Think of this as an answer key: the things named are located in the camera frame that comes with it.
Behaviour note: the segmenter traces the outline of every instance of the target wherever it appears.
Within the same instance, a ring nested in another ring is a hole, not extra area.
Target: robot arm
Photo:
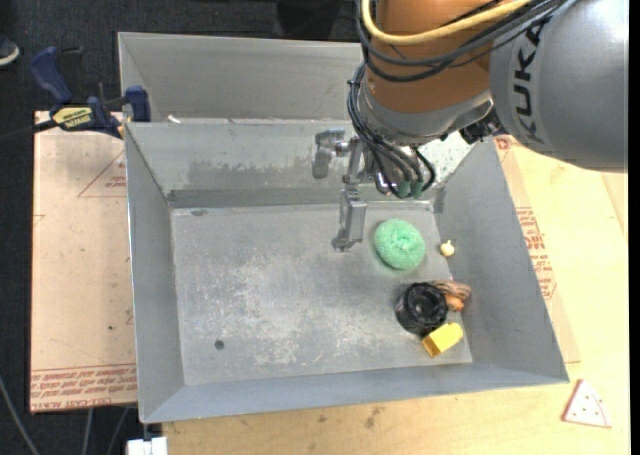
[[[378,189],[428,186],[419,147],[459,131],[627,166],[629,0],[359,0],[349,112]]]

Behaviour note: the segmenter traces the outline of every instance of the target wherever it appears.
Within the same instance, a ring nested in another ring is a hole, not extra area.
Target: black cable
[[[40,452],[38,451],[36,446],[33,444],[33,441],[31,440],[31,437],[29,436],[29,434],[27,432],[27,429],[25,428],[24,424],[22,423],[22,420],[20,419],[20,416],[18,416],[18,412],[16,411],[15,407],[13,406],[13,402],[11,401],[11,398],[9,397],[9,392],[7,391],[7,388],[4,385],[4,380],[2,380],[2,375],[0,375],[0,392],[2,393],[2,396],[4,398],[4,402],[7,404],[7,408],[9,409],[9,413],[11,414],[11,417],[13,418],[14,423],[18,427],[18,430],[20,431],[20,434],[22,435],[22,438],[24,439],[24,442],[27,443],[27,446],[29,447],[29,450],[31,450],[31,453],[33,455],[40,455]]]
[[[405,154],[399,148],[386,142],[382,136],[373,132],[362,119],[359,108],[358,108],[357,100],[358,100],[358,91],[360,89],[360,83],[362,78],[364,77],[364,70],[365,70],[365,63],[363,62],[360,64],[360,66],[358,66],[358,69],[354,74],[353,80],[350,82],[351,90],[349,92],[348,99],[347,99],[347,110],[351,117],[356,133],[358,134],[360,139],[363,140],[363,142],[367,145],[367,148],[371,152],[376,162],[376,165],[380,170],[380,173],[382,174],[385,182],[387,183],[387,186],[389,187],[389,190],[396,197],[403,199],[404,197],[401,196],[397,188],[393,185],[392,181],[389,179],[387,172],[384,168],[384,165],[382,163],[382,160],[380,158],[380,155],[378,153],[382,154],[388,160],[393,162],[401,170],[405,180],[409,183],[413,182],[413,176],[411,175],[411,171],[409,170],[409,168],[413,170],[413,172],[416,175],[416,179],[419,182],[422,182],[422,170],[420,169],[420,166],[416,160],[411,159],[407,154]],[[435,169],[433,168],[431,163],[428,162],[427,159],[424,158],[424,156],[421,155],[419,151],[417,151],[417,149],[414,149],[414,151],[418,155],[420,161],[422,161],[423,164],[427,167],[430,173],[430,179],[421,188],[422,191],[424,191],[433,183],[435,179]]]
[[[474,13],[481,12],[482,10],[486,10],[491,6],[499,3],[503,0],[491,0],[487,2],[485,5],[480,6],[470,13],[466,13],[458,19],[463,19],[464,17],[468,17],[473,15]],[[409,60],[403,56],[402,59],[397,59],[395,57],[389,56],[381,51],[377,50],[369,41],[367,34],[365,33],[365,29],[363,27],[362,15],[361,15],[361,0],[355,0],[355,10],[356,10],[356,19],[358,22],[356,23],[356,28],[358,31],[358,36],[363,46],[363,51],[365,53],[365,57],[367,59],[367,64],[371,68],[372,72],[378,74],[382,78],[389,79],[390,81],[412,81],[426,78],[428,76],[432,76],[433,74],[444,70],[446,67],[453,65],[453,62],[461,57],[462,55],[468,54],[470,51],[474,49],[481,48],[491,41],[495,40],[499,35],[502,35],[511,29],[515,28],[517,25],[522,25],[527,20],[532,18],[536,18],[539,16],[543,16],[546,12],[550,10],[557,9],[558,6],[564,4],[568,0],[531,0],[527,5],[517,9],[513,13],[507,15],[502,20],[494,23],[488,29],[483,30],[480,34],[476,35],[474,38],[467,41],[464,45],[461,45],[456,50],[452,52],[448,52],[446,54],[438,55],[435,57],[427,57],[423,59],[413,59]],[[429,67],[432,66],[431,69],[425,70],[421,73],[417,73],[414,75],[389,75],[387,73],[381,72],[380,69],[372,65],[371,59],[369,58],[369,53],[374,56],[389,62],[391,64],[396,64],[398,66],[422,66]],[[465,61],[466,63],[471,62],[474,59],[470,59]]]
[[[93,408],[89,409],[87,413],[87,424],[84,429],[84,440],[82,442],[82,451],[81,455],[87,455],[87,450],[89,449],[89,437],[91,436],[91,424],[93,423]]]
[[[120,434],[122,425],[124,424],[124,420],[127,419],[127,414],[129,413],[130,409],[130,407],[125,407],[124,412],[120,416],[118,424],[116,425],[116,429],[114,430],[113,435],[111,436],[111,440],[109,441],[109,447],[107,448],[105,455],[111,455],[111,452],[116,445],[116,441],[118,440],[118,435]]]

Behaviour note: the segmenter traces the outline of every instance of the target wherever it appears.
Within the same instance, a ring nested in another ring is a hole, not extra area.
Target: green ball
[[[420,231],[402,219],[382,222],[373,235],[373,244],[382,261],[398,270],[416,268],[425,254],[424,238]]]

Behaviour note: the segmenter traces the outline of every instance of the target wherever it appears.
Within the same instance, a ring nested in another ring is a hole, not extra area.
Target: wooden surface
[[[166,423],[169,453],[630,453],[626,179],[513,151],[580,351],[570,383]],[[612,428],[561,420],[579,379],[600,395]]]

